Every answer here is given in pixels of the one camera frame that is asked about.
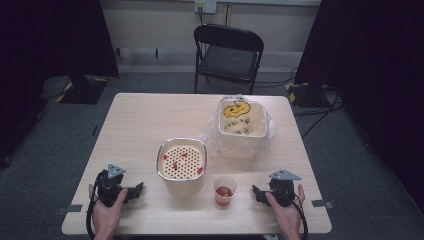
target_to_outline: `white container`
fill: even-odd
[[[203,186],[206,163],[206,148],[201,141],[173,138],[162,143],[156,168],[172,194],[189,197]]]
[[[223,100],[218,114],[222,155],[254,158],[263,148],[268,133],[267,115],[262,104]]]

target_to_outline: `yellow smiley face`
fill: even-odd
[[[238,118],[240,115],[246,114],[250,111],[250,105],[247,102],[237,101],[234,105],[228,106],[224,109],[224,116],[227,118]]]

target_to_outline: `clear plastic bag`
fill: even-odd
[[[268,148],[276,127],[265,107],[242,95],[225,96],[199,139],[209,156],[254,158]]]

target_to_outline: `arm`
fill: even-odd
[[[91,196],[93,193],[93,185],[89,186],[89,193]],[[124,188],[118,195],[115,204],[112,207],[106,207],[100,200],[97,200],[93,209],[93,224],[96,229],[95,240],[111,240],[115,234],[116,229],[119,225],[119,219],[121,218],[122,204],[127,196],[128,189]]]
[[[303,187],[300,184],[298,191],[299,199],[295,200],[295,204],[300,207],[305,200],[305,193],[303,192]],[[301,218],[297,209],[293,205],[285,208],[281,207],[271,193],[266,193],[265,196],[274,211],[275,219],[277,221],[278,227],[281,230],[281,233],[283,234],[284,239],[299,240]]]

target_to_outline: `clear cup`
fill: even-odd
[[[215,201],[220,206],[227,206],[231,198],[237,192],[237,184],[234,178],[229,176],[218,177],[213,183]]]

